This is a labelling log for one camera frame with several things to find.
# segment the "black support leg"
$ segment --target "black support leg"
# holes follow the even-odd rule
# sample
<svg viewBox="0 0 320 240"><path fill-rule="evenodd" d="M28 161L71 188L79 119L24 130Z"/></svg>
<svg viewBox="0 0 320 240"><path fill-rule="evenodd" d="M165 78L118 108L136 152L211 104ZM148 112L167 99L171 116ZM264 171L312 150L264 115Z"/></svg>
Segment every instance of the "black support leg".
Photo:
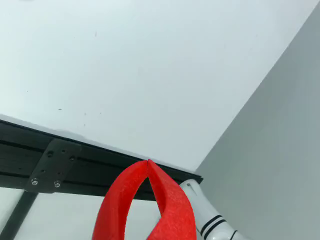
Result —
<svg viewBox="0 0 320 240"><path fill-rule="evenodd" d="M27 216L38 193L24 191L19 202L15 206L9 220L0 234L0 240L13 240L17 235L25 217Z"/></svg>

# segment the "white object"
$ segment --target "white object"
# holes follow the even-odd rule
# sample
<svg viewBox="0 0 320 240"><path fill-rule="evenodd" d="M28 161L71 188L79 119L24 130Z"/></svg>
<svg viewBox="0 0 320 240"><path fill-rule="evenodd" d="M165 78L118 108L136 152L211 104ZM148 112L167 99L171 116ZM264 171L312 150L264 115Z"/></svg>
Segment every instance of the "white object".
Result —
<svg viewBox="0 0 320 240"><path fill-rule="evenodd" d="M180 186L191 203L196 228L204 240L249 240L223 219L195 180L189 179Z"/></svg>
<svg viewBox="0 0 320 240"><path fill-rule="evenodd" d="M195 171L317 3L2 0L0 113Z"/></svg>

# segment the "gray wall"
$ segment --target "gray wall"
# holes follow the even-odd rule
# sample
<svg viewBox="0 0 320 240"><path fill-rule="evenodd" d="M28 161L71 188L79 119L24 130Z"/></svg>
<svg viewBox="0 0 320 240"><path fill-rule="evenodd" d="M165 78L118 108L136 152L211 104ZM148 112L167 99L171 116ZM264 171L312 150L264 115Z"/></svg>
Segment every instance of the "gray wall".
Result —
<svg viewBox="0 0 320 240"><path fill-rule="evenodd" d="M320 239L319 5L197 173L252 239Z"/></svg>

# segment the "black metal plate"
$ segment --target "black metal plate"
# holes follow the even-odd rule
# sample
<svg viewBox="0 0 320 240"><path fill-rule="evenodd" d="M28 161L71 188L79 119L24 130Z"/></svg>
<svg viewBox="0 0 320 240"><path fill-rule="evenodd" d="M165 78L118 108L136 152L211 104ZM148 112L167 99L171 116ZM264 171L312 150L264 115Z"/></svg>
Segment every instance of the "black metal plate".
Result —
<svg viewBox="0 0 320 240"><path fill-rule="evenodd" d="M81 151L78 143L53 139L35 166L25 190L34 193L54 193L60 188Z"/></svg>

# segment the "white cylindrical object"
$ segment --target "white cylindrical object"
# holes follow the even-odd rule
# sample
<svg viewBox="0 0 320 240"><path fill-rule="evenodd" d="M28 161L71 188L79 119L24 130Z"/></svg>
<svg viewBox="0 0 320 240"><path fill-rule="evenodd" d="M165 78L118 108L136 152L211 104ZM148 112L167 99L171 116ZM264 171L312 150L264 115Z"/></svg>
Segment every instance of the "white cylindrical object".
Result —
<svg viewBox="0 0 320 240"><path fill-rule="evenodd" d="M226 222L206 198L195 180L189 179L180 186L191 203L196 229L204 240L249 240Z"/></svg>

